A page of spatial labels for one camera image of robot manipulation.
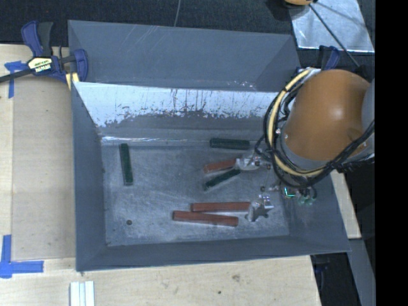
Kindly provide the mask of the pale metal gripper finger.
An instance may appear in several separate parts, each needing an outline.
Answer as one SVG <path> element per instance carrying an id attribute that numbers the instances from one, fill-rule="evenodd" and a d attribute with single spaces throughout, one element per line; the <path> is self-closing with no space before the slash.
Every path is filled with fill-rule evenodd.
<path id="1" fill-rule="evenodd" d="M 271 170 L 272 166 L 259 156 L 241 156 L 235 161 L 235 168 L 240 171 Z"/>
<path id="2" fill-rule="evenodd" d="M 247 209 L 245 218 L 249 222 L 255 222 L 259 217 L 268 217 L 269 211 L 274 208 L 269 195 L 260 194 L 255 200 L 251 201 Z"/>

